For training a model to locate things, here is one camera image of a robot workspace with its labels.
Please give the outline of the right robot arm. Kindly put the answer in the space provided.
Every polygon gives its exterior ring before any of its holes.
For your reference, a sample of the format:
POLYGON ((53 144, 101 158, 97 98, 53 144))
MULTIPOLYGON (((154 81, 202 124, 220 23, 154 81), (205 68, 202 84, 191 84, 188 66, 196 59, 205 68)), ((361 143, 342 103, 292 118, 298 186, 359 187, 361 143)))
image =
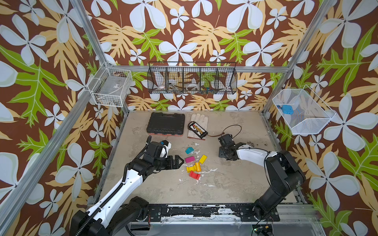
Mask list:
POLYGON ((254 203, 252 216, 256 220, 269 218, 273 209, 306 180, 298 163, 286 150, 267 151, 245 143, 235 143, 230 134, 222 135, 218 141, 220 158, 245 160, 264 168, 269 188, 254 203))

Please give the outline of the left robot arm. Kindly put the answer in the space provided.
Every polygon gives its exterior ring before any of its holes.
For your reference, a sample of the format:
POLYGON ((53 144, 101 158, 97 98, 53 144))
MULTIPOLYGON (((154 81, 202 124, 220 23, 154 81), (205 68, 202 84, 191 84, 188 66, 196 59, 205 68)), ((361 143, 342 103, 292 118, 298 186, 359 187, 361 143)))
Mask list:
POLYGON ((146 141, 145 147, 125 165, 122 178, 96 204, 86 212, 78 211, 71 221, 71 236, 114 236, 130 222, 145 220, 148 217, 149 203, 134 197, 124 205, 125 200, 148 176, 160 171, 176 170, 184 160, 168 155, 171 143, 146 141))

